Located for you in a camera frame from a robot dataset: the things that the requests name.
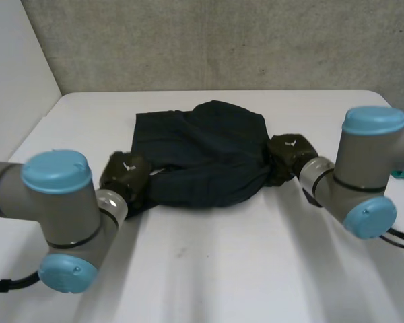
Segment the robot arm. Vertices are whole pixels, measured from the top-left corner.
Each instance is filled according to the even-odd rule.
[[[393,108],[351,109],[343,123],[336,164],[319,157],[302,135],[267,144],[272,185],[298,177],[308,201],[324,207],[359,238],[387,232],[397,211],[384,197],[389,174],[404,170],[404,113]],[[27,163],[0,162],[0,217],[39,222],[49,253],[38,275],[63,293],[93,282],[132,207],[141,205],[151,168],[141,157],[115,153],[95,191],[85,157],[49,151]]]
[[[390,173],[404,170],[404,113],[374,106],[351,109],[343,123],[335,164],[319,156],[308,160],[309,152],[315,151],[304,137],[296,136],[296,158],[289,170],[299,178],[308,200],[324,207],[359,238],[386,233],[397,210],[384,191]],[[281,142],[278,136],[268,144],[277,159],[275,151]]]
[[[49,253],[40,279],[63,293],[84,292],[148,183],[141,157],[111,156],[95,192],[85,157],[76,151],[49,151],[26,164],[0,162],[0,217],[39,222]]]

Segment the white table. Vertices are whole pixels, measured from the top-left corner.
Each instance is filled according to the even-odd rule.
[[[74,149],[97,182],[111,152],[130,150],[135,113],[191,110],[209,100],[261,113],[270,135],[302,133],[334,161],[346,111],[387,105],[367,91],[69,94],[12,160]],[[387,195],[404,229],[404,180],[391,180]],[[0,294],[0,323],[404,323],[404,251],[351,236],[310,206],[294,181],[227,209],[156,207],[139,233],[137,225],[122,228],[87,293],[64,295],[38,283]],[[0,278],[36,270],[46,249],[35,223],[0,219]]]

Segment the white wall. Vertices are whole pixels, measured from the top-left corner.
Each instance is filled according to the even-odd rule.
[[[0,0],[0,160],[60,97],[20,0]]]

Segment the black fabric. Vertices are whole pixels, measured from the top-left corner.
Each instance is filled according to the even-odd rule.
[[[138,114],[132,153],[155,170],[151,204],[226,207],[254,195],[271,173],[265,119],[225,102],[191,112]]]

